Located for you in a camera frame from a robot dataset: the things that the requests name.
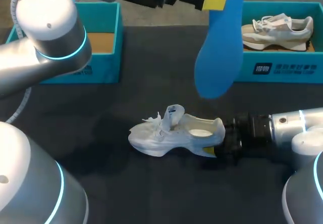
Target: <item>shoe tongue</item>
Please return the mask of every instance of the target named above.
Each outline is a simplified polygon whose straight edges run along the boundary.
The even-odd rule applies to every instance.
[[[162,120],[162,126],[165,130],[170,130],[171,127],[178,124],[182,116],[185,113],[184,107],[179,104],[170,105],[167,107],[164,118]]]
[[[273,26],[280,26],[280,25],[284,25],[284,24],[287,24],[287,26],[289,28],[292,28],[292,18],[285,17],[285,18],[271,22],[271,25],[273,25]]]

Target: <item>cable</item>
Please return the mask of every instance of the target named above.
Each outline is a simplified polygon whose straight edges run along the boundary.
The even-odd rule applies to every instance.
[[[17,35],[19,39],[23,39],[24,38],[24,34],[22,32],[22,29],[19,25],[19,22],[17,20],[17,16],[16,16],[16,9],[17,9],[17,3],[19,0],[11,0],[11,4],[10,4],[10,12],[11,12],[11,17],[14,21],[14,26],[16,28],[17,31]],[[30,93],[31,93],[31,88],[26,89],[24,97],[20,103],[20,105],[18,106],[17,110],[15,111],[15,113],[6,121],[6,123],[8,124],[12,124],[15,119],[20,115],[20,113],[24,110],[29,97],[30,97]]]

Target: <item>teal shoe box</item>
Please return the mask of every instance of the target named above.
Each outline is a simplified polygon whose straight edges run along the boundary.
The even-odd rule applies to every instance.
[[[77,73],[57,76],[42,84],[107,84],[118,83],[120,75],[123,24],[119,3],[76,3],[80,19],[92,45],[89,64]],[[15,28],[8,42],[17,40]],[[102,52],[95,52],[99,47]]]
[[[313,18],[311,43],[315,51],[244,51],[236,82],[323,83],[323,7],[320,3],[245,2],[242,25],[281,13],[293,19]]]

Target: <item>gray floor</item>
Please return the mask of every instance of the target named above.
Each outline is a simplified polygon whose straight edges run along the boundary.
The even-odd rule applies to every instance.
[[[11,26],[9,1],[0,0],[0,27]],[[319,1],[323,0],[248,0],[248,1]],[[159,26],[159,25],[206,25],[207,12],[195,10],[192,6],[177,2],[174,6],[163,9],[151,9],[121,1],[123,19],[126,26]]]

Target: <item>white shoe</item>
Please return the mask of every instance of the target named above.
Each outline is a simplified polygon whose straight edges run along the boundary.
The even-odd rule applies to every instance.
[[[149,118],[145,123],[130,129],[130,144],[138,151],[156,157],[164,156],[176,147],[184,147],[192,153],[215,157],[207,147],[219,145],[225,137],[225,127],[220,118],[199,119],[184,114],[181,105],[167,107],[164,118],[158,113],[156,119]]]
[[[266,16],[261,21],[241,27],[243,44],[255,50],[279,45],[296,51],[306,51],[306,43],[313,33],[313,18],[295,20],[285,14]]]

